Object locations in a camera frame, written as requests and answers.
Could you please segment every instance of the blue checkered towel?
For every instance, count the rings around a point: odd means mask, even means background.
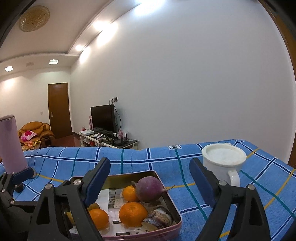
[[[246,163],[239,174],[241,186],[254,184],[259,192],[270,227],[271,240],[280,240],[288,230],[296,212],[296,174],[294,169],[279,159],[258,149],[244,140],[227,140],[247,154]],[[102,158],[111,161],[110,174],[131,173],[155,170],[166,187],[176,185],[169,191],[183,217],[183,226],[176,240],[195,240],[211,208],[203,201],[189,172],[189,161],[199,157],[202,161],[202,148],[209,143],[175,145],[149,148],[145,150],[76,147],[51,147],[26,151],[30,167],[35,168],[37,177],[24,182],[24,190],[14,193],[15,200],[38,200],[47,183],[54,186],[72,176],[84,176]],[[4,167],[0,164],[0,174]],[[232,205],[223,229],[221,240],[227,239],[235,214]]]

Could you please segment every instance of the ceiling vent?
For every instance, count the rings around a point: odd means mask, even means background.
[[[30,67],[30,66],[33,66],[33,65],[34,65],[33,62],[28,62],[28,63],[26,63],[26,66],[27,66],[27,67]]]
[[[47,7],[34,6],[29,8],[19,19],[21,31],[32,32],[42,28],[48,21],[50,12]]]

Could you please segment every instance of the wooden floor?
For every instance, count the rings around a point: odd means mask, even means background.
[[[54,146],[59,147],[80,147],[80,138],[77,135],[70,135],[54,141]]]

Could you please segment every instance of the white cup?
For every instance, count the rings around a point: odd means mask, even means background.
[[[247,159],[246,153],[230,143],[217,143],[202,149],[203,165],[218,180],[225,180],[231,186],[240,186],[239,171]]]

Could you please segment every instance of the leather sofa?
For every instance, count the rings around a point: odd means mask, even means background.
[[[18,130],[18,136],[20,138],[20,143],[24,145],[27,142],[24,142],[21,139],[21,136],[26,131],[33,131],[37,136],[33,137],[30,141],[41,141],[42,147],[51,146],[51,143],[55,140],[53,132],[50,130],[50,125],[47,123],[42,123],[39,121],[33,121],[28,124],[25,124],[20,130]]]

